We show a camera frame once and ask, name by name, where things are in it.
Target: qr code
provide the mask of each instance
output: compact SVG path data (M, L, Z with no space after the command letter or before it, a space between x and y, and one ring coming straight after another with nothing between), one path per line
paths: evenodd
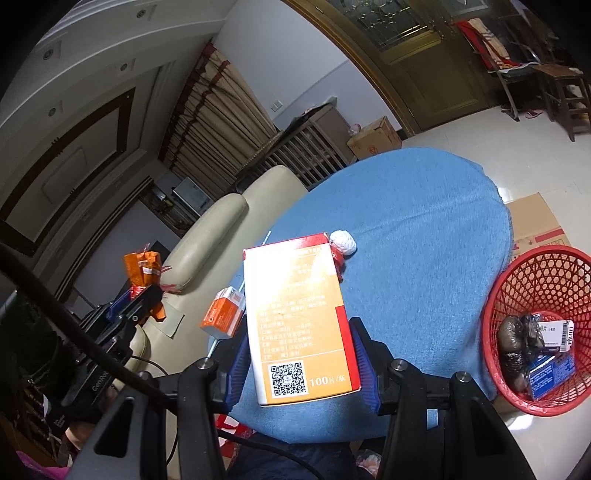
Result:
M269 378L273 398L306 395L306 373L301 362L269 365Z

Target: orange medicine box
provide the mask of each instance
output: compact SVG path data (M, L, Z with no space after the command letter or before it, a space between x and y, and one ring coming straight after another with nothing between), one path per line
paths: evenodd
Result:
M359 390L328 235L244 250L248 339L260 405Z
M227 340L234 336L242 319L246 301L234 287L217 292L209 310L201 321L201 329L214 338Z

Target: white cloth ball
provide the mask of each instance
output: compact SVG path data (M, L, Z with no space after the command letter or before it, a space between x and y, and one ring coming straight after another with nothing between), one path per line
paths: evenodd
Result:
M344 256L353 255L357 244L347 230L336 230L330 234L330 241Z

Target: blue medicine box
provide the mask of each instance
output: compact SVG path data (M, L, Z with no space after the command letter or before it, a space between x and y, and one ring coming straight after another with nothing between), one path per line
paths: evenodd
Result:
M540 355L530 367L529 392L533 400L546 395L550 390L566 382L574 375L572 352L560 355Z

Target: wooden stool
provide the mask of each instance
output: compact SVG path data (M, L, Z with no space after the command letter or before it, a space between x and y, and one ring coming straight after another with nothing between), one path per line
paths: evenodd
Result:
M574 142L573 115L586 113L589 115L591 104L589 103L589 91L587 82L582 73L574 72L564 65L557 63L545 63L533 65L538 72L540 90L544 97L546 110L550 121L554 121L554 104L558 107L558 121L569 133L569 138ZM575 97L566 89L567 85L577 85L581 89L581 97ZM570 103L582 103L584 107L570 106Z

